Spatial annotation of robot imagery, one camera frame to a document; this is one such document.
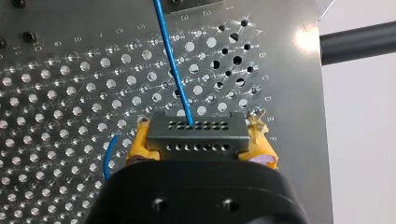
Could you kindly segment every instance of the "white background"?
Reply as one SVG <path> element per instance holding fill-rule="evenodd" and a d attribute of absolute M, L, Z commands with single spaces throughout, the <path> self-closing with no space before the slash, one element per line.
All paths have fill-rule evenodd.
<path fill-rule="evenodd" d="M 396 0 L 336 0 L 319 30 L 386 21 Z M 323 85 L 334 223 L 395 224 L 396 54 L 325 66 Z"/>

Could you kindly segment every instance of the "metal rod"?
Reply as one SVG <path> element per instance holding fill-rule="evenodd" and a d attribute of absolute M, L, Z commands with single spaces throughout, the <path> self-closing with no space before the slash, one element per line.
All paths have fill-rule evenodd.
<path fill-rule="evenodd" d="M 396 52 L 396 21 L 321 35 L 322 65 Z"/>

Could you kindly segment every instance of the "aluminum plate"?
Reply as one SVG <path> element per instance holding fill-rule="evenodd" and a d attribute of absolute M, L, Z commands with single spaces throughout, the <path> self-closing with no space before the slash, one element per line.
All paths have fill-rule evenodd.
<path fill-rule="evenodd" d="M 313 223 L 332 223 L 314 0 L 225 0 L 167 16 L 194 116 L 265 108 Z M 23 43 L 23 32 L 37 43 Z M 151 1 L 0 3 L 0 223 L 83 223 L 136 120 L 183 116 Z"/>

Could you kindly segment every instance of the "screw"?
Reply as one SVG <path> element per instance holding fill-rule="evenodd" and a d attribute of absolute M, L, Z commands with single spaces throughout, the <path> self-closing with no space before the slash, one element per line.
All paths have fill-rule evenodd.
<path fill-rule="evenodd" d="M 37 35 L 33 32 L 24 32 L 23 41 L 25 43 L 34 44 L 35 42 L 37 42 Z"/>
<path fill-rule="evenodd" d="M 183 3 L 183 0 L 172 0 L 172 3 L 175 5 L 181 5 Z"/>
<path fill-rule="evenodd" d="M 26 7 L 26 0 L 12 0 L 12 6 L 17 8 L 24 8 Z"/>
<path fill-rule="evenodd" d="M 5 49 L 7 47 L 7 41 L 0 37 L 0 49 Z"/>

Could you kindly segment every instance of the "blue cable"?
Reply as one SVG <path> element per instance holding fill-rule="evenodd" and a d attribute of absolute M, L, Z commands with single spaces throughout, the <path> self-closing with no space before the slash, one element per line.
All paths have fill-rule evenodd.
<path fill-rule="evenodd" d="M 163 6 L 161 0 L 154 0 L 155 11 L 157 12 L 158 23 L 160 24 L 161 34 L 163 35 L 163 43 L 165 44 L 166 54 L 168 55 L 169 63 L 171 64 L 171 69 L 174 74 L 177 89 L 180 93 L 181 103 L 183 104 L 184 111 L 186 112 L 187 122 L 190 126 L 194 125 L 194 118 L 189 106 L 189 101 L 187 100 L 186 93 L 183 90 L 183 84 L 180 80 L 180 73 L 177 69 L 177 64 L 175 61 L 174 54 L 172 52 L 171 41 L 169 40 L 168 30 L 166 28 L 166 20 L 163 15 Z"/>
<path fill-rule="evenodd" d="M 111 152 L 113 151 L 113 148 L 117 143 L 117 140 L 119 140 L 119 136 L 117 134 L 115 134 L 107 147 L 107 151 L 105 154 L 105 160 L 104 160 L 104 164 L 103 164 L 103 175 L 105 177 L 105 181 L 107 181 L 110 178 L 110 172 L 108 171 L 108 162 L 110 161 Z"/>

